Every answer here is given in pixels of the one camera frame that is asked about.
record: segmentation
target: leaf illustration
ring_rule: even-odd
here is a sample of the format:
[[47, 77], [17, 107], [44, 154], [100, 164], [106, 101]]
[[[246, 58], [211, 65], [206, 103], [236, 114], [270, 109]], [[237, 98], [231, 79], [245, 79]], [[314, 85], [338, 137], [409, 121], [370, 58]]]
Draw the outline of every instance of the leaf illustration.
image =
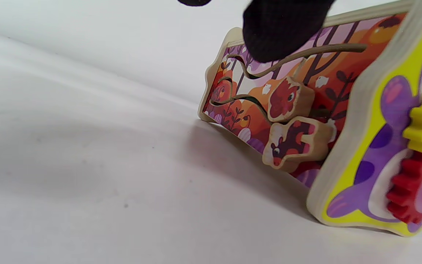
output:
[[347, 80], [348, 80], [348, 77], [346, 77], [346, 74], [341, 70], [336, 72], [336, 77], [338, 78], [338, 80], [340, 80], [344, 83], [347, 82]]
[[332, 99], [333, 101], [337, 100], [336, 93], [332, 88], [327, 88], [325, 93], [327, 94], [328, 98]]
[[343, 95], [343, 97], [340, 99], [340, 102], [344, 102], [349, 99], [350, 93], [348, 92], [346, 95]]
[[333, 120], [340, 120], [343, 117], [346, 117], [346, 110], [339, 112], [338, 114], [332, 117]]

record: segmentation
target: wooden animal block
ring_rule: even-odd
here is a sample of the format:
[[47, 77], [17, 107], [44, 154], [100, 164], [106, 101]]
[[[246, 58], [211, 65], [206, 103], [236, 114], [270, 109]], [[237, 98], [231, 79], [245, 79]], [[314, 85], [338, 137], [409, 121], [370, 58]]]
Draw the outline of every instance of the wooden animal block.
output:
[[263, 151], [263, 163], [290, 173], [301, 162], [323, 160], [332, 133], [329, 125], [306, 117], [295, 117], [286, 125], [274, 123]]
[[308, 117], [315, 92], [290, 76], [282, 79], [268, 99], [268, 120], [288, 122], [293, 117]]

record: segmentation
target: orange tree illustration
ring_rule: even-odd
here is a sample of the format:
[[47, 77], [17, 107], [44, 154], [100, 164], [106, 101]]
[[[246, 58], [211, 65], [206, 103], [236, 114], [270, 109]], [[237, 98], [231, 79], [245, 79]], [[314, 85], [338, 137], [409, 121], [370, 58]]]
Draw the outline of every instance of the orange tree illustration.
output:
[[[351, 26], [351, 29], [348, 33], [348, 35], [346, 36], [345, 40], [343, 41], [343, 43], [348, 43], [351, 39], [351, 37], [353, 37], [357, 27], [359, 25], [359, 21], [354, 22], [353, 25]], [[330, 44], [330, 41], [332, 40], [333, 36], [336, 33], [336, 30], [338, 30], [338, 25], [333, 26], [330, 29], [330, 32], [327, 35], [327, 38], [325, 39], [325, 41], [323, 42], [323, 45], [328, 45]], [[323, 33], [323, 30], [319, 30], [317, 36], [315, 37], [315, 41], [313, 44], [313, 47], [317, 47], [317, 43], [318, 43], [318, 39], [320, 38], [321, 34]], [[307, 71], [306, 76], [304, 77], [303, 83], [305, 85], [307, 85], [310, 82], [310, 79], [319, 74], [320, 72], [322, 72], [323, 70], [325, 70], [327, 67], [329, 67], [337, 58], [338, 56], [341, 54], [341, 52], [336, 52], [331, 58], [330, 60], [328, 60], [325, 64], [319, 66], [318, 64], [320, 63], [320, 59], [322, 58], [323, 54], [318, 54], [315, 56], [315, 59], [313, 60], [312, 64], [310, 65], [310, 68]]]

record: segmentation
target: black fabric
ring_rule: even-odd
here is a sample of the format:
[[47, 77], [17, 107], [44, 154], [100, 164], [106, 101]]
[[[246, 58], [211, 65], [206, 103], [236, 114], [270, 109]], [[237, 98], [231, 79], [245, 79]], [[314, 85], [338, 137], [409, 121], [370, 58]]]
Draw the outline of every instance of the black fabric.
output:
[[201, 7], [211, 2], [211, 0], [179, 0], [179, 2], [189, 7]]
[[[203, 6], [211, 0], [179, 0]], [[319, 31], [335, 0], [253, 0], [243, 13], [243, 37], [258, 62], [283, 59]]]

